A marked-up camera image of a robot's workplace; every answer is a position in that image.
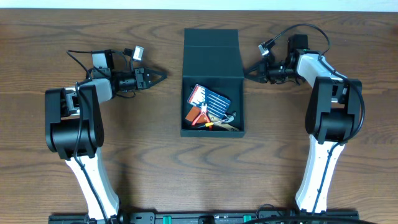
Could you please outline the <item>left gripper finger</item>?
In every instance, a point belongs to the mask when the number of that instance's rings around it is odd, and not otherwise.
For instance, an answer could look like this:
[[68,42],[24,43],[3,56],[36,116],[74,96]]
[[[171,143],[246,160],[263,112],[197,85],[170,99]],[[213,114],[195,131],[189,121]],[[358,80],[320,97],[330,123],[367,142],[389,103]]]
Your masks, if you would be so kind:
[[154,70],[154,69],[147,68],[147,67],[144,67],[144,70],[145,70],[144,73],[145,73],[146,76],[150,76],[152,74],[159,75],[159,76],[166,76],[167,75],[166,72],[163,72],[163,71],[160,71],[160,70]]
[[145,76],[145,84],[146,84],[146,89],[149,89],[153,87],[156,84],[159,84],[161,81],[165,80],[167,76],[165,74],[163,75],[158,75],[158,74],[147,74]]

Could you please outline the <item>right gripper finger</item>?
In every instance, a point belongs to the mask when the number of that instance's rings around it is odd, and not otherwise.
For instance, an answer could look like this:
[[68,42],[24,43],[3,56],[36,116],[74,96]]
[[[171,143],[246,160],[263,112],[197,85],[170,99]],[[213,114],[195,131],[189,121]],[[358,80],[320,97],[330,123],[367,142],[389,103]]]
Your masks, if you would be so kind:
[[261,60],[254,63],[252,66],[244,70],[245,75],[256,72],[256,75],[263,75],[266,70],[266,62]]
[[247,78],[248,80],[252,80],[254,82],[258,83],[267,83],[268,79],[266,75],[251,75],[249,73],[245,73],[244,77]]

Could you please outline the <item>dark green box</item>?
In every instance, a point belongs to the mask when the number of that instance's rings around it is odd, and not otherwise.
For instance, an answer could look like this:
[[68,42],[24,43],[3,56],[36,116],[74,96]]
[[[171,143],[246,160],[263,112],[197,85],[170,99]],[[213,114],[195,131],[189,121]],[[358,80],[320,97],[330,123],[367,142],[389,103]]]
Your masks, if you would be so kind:
[[[184,30],[181,130],[182,137],[241,138],[244,130],[243,63],[236,29]],[[195,85],[201,85],[231,101],[227,114],[236,113],[231,122],[235,131],[215,126],[192,129],[186,116],[192,109],[188,98]]]

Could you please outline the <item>steel claw hammer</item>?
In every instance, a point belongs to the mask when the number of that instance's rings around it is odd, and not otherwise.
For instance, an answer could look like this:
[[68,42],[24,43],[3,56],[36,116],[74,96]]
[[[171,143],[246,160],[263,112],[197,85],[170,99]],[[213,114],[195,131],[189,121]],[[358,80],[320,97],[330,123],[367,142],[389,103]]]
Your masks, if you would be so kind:
[[237,115],[237,113],[235,111],[233,113],[231,113],[231,114],[225,114],[225,118],[223,120],[223,123],[232,122],[235,119],[236,115]]

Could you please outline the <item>blue screwdriver set case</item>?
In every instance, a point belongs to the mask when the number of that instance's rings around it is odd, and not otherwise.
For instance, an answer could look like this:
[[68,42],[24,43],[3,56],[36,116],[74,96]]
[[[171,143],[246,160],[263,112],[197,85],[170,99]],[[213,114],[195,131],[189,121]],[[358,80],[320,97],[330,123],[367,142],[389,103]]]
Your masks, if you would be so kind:
[[231,104],[231,101],[226,97],[198,84],[193,88],[187,102],[199,109],[201,109],[202,104],[205,103],[207,112],[215,115],[219,119],[225,116]]

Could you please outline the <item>orange scraper wooden handle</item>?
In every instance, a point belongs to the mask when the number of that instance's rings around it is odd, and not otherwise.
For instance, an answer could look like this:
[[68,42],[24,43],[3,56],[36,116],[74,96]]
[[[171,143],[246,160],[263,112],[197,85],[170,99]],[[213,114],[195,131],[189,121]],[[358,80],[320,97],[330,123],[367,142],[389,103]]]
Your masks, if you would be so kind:
[[[186,115],[185,119],[192,123],[192,121],[200,114],[200,111],[201,111],[201,110],[200,110],[199,108],[197,108],[197,107],[194,106],[194,107],[190,110],[190,112]],[[208,113],[208,117],[211,119],[211,122],[215,122],[215,121],[224,120],[225,114],[223,115],[222,118],[218,118],[217,116],[215,116],[215,115],[213,115],[213,114],[211,114],[211,113]],[[200,123],[205,123],[205,120],[202,118],[202,119],[199,120],[198,123],[199,123],[199,124],[200,124]],[[228,131],[239,131],[238,128],[236,128],[236,127],[230,125],[230,123],[214,124],[213,127],[214,127],[214,126],[218,126],[218,127],[220,127],[220,128],[224,128],[224,129],[226,129],[226,130],[228,130]]]

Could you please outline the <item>red handled cutting pliers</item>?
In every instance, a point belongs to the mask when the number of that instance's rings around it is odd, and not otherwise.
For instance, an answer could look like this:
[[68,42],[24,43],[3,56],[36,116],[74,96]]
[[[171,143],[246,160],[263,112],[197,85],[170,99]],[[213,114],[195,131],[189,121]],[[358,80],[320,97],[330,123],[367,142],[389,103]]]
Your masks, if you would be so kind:
[[205,102],[203,102],[201,104],[200,114],[192,121],[191,126],[199,124],[198,122],[202,118],[205,120],[205,123],[211,122],[211,119],[208,117],[207,103],[205,103]]

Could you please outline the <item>black yellow screwdriver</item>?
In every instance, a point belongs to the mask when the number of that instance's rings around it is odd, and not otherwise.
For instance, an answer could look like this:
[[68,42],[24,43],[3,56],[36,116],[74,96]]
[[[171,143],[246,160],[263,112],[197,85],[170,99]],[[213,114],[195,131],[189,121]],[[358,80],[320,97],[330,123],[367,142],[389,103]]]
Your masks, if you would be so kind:
[[224,120],[210,122],[210,123],[197,124],[197,125],[191,126],[191,128],[192,129],[207,128],[207,127],[213,126],[214,124],[222,124],[222,123],[228,123],[228,122],[229,121],[224,119]]

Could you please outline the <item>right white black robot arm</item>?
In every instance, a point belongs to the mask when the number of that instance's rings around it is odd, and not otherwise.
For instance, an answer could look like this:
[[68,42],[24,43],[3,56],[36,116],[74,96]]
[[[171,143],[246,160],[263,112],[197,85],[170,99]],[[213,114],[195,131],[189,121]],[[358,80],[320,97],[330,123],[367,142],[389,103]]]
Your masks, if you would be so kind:
[[275,39],[259,44],[262,60],[246,69],[244,76],[271,84],[303,80],[311,86],[305,115],[310,147],[295,201],[303,212],[324,213],[337,160],[363,125],[362,83],[337,72],[323,53],[310,50],[307,35],[292,35],[287,43],[287,57],[281,62],[271,52]]

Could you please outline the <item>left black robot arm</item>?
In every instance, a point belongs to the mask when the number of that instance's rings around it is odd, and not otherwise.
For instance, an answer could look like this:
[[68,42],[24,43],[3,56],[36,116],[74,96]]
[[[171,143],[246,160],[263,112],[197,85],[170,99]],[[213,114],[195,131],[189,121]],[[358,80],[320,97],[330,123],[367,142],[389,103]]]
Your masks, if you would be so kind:
[[45,92],[45,140],[74,173],[88,206],[82,223],[129,223],[103,163],[104,127],[100,105],[145,90],[166,79],[164,72],[135,67],[144,49],[90,51],[93,66],[71,87]]

